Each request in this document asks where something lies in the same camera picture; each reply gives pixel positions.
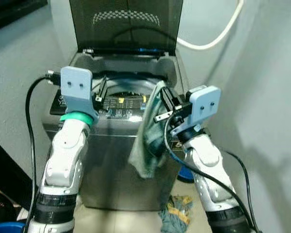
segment white cable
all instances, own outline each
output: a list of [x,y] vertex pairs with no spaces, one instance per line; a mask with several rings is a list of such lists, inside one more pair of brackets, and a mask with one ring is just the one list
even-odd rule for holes
[[230,21],[228,22],[227,26],[224,28],[224,30],[221,32],[221,34],[212,42],[210,42],[209,44],[206,45],[193,45],[185,40],[182,40],[181,38],[177,38],[177,43],[192,49],[192,50],[207,50],[212,48],[213,46],[217,45],[229,32],[229,30],[231,29],[231,27],[234,25],[237,17],[239,16],[239,13],[241,12],[242,8],[243,8],[243,3],[244,0],[238,0],[238,5],[235,9],[235,12],[232,16],[232,18],[230,19]]

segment green ring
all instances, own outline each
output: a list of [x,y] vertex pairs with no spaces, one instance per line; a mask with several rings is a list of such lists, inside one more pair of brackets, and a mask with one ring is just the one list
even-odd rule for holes
[[72,112],[72,113],[67,113],[65,115],[62,115],[60,117],[60,121],[68,120],[68,119],[75,119],[75,120],[80,120],[83,121],[84,123],[88,124],[89,126],[92,126],[94,123],[94,120],[91,116],[81,113],[81,112]]

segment floor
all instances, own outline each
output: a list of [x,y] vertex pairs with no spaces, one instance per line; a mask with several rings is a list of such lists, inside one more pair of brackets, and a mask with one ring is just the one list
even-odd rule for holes
[[[176,181],[172,195],[193,198],[191,222],[187,233],[211,233],[194,184]],[[75,211],[74,233],[160,233],[157,212],[104,211],[80,205]]]

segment blue container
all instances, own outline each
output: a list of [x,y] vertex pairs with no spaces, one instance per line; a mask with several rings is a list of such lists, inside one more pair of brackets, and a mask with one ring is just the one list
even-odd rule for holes
[[194,177],[191,170],[183,166],[178,174],[178,180],[186,183],[194,183]]
[[21,233],[24,226],[22,222],[3,222],[0,223],[0,233]]

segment cloth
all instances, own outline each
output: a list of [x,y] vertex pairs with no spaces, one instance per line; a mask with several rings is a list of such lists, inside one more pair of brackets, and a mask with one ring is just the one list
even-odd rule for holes
[[161,233],[184,233],[190,223],[193,200],[189,196],[171,196],[166,208],[159,212]]
[[152,91],[129,155],[129,163],[144,179],[153,178],[155,169],[160,167],[166,159],[163,138],[164,122],[155,123],[153,120],[155,116],[166,112],[160,95],[160,90],[164,86],[166,86],[165,82],[160,81]]

